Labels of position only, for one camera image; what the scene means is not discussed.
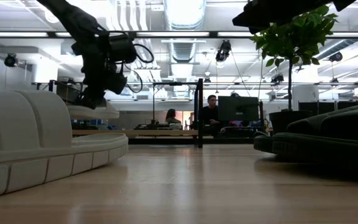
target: plant pot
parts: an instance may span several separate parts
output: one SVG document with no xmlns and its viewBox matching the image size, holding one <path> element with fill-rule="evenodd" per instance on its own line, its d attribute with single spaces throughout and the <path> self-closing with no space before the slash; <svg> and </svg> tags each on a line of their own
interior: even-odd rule
<svg viewBox="0 0 358 224">
<path fill-rule="evenodd" d="M 312 115 L 311 111 L 282 111 L 270 113 L 268 116 L 270 118 L 270 122 L 272 122 L 273 133 L 277 134 L 285 132 L 290 123 L 310 118 Z"/>
</svg>

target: black robotic arm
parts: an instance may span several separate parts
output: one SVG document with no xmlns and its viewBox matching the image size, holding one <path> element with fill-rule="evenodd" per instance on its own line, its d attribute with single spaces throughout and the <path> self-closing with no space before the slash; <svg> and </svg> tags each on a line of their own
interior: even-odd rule
<svg viewBox="0 0 358 224">
<path fill-rule="evenodd" d="M 122 74 L 123 65 L 138 57 L 132 39 L 125 33 L 110 36 L 93 16 L 65 0 L 37 1 L 59 19 L 76 41 L 71 46 L 74 53 L 82 55 L 83 83 L 88 87 L 75 103 L 95 109 L 103 101 L 105 90 L 120 94 L 127 83 Z M 118 62 L 121 62 L 120 72 L 117 72 Z"/>
</svg>

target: potted plant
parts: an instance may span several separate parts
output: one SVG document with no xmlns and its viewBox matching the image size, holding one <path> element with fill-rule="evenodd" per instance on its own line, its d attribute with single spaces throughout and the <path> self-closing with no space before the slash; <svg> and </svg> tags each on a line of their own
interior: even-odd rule
<svg viewBox="0 0 358 224">
<path fill-rule="evenodd" d="M 256 49 L 262 51 L 266 67 L 273 64 L 277 67 L 284 61 L 289 62 L 288 69 L 288 111 L 269 114 L 275 133 L 285 131 L 288 124 L 311 116 L 310 111 L 292 110 L 292 69 L 294 65 L 319 65 L 313 56 L 319 54 L 319 46 L 324 46 L 327 35 L 332 35 L 336 14 L 328 14 L 328 6 L 321 6 L 313 11 L 295 16 L 289 23 L 271 24 L 266 30 L 251 37 L 256 43 Z"/>
</svg>

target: cable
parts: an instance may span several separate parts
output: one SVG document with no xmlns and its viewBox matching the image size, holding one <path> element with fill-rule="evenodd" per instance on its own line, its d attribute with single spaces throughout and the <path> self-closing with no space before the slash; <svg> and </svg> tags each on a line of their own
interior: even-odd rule
<svg viewBox="0 0 358 224">
<path fill-rule="evenodd" d="M 143 80 L 142 77 L 140 77 L 139 73 L 137 73 L 137 71 L 130 69 L 126 64 L 123 64 L 127 69 L 129 69 L 130 71 L 134 72 L 137 77 L 140 80 L 140 90 L 139 91 L 134 91 L 128 84 L 127 87 L 133 92 L 133 93 L 140 93 L 143 90 Z"/>
<path fill-rule="evenodd" d="M 237 66 L 237 62 L 236 62 L 236 58 L 234 57 L 234 53 L 233 53 L 232 50 L 230 50 L 230 52 L 231 52 L 231 55 L 233 55 L 234 64 L 236 65 L 236 69 L 237 69 L 237 72 L 238 72 L 238 74 L 239 74 L 239 76 L 240 76 L 240 78 L 241 78 L 241 82 L 242 82 L 242 84 L 244 85 L 244 88 L 247 90 L 247 93 L 248 93 L 249 97 L 251 97 L 251 94 L 249 94 L 249 91 L 248 91 L 248 89 L 247 89 L 246 83 L 245 83 L 244 80 L 242 79 L 242 75 L 241 75 L 241 73 L 240 73 L 239 67 Z"/>
<path fill-rule="evenodd" d="M 154 55 L 153 53 L 150 51 L 150 49 L 148 49 L 146 46 L 142 45 L 142 44 L 134 44 L 134 46 L 139 46 L 139 47 L 142 47 L 144 48 L 149 54 L 150 56 L 152 57 L 151 60 L 144 60 L 137 52 L 136 52 L 136 56 L 137 58 L 139 58 L 140 61 L 144 62 L 144 63 L 152 63 L 154 61 Z"/>
<path fill-rule="evenodd" d="M 215 93 L 219 93 L 218 92 L 218 62 L 215 63 L 215 68 L 216 68 L 216 92 Z"/>
</svg>

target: white sofa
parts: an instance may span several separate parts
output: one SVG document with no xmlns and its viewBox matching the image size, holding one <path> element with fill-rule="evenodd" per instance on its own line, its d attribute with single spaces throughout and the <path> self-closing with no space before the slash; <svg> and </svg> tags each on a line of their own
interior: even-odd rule
<svg viewBox="0 0 358 224">
<path fill-rule="evenodd" d="M 72 138 L 64 102 L 49 91 L 0 91 L 0 195 L 103 166 L 125 155 L 125 134 Z"/>
</svg>

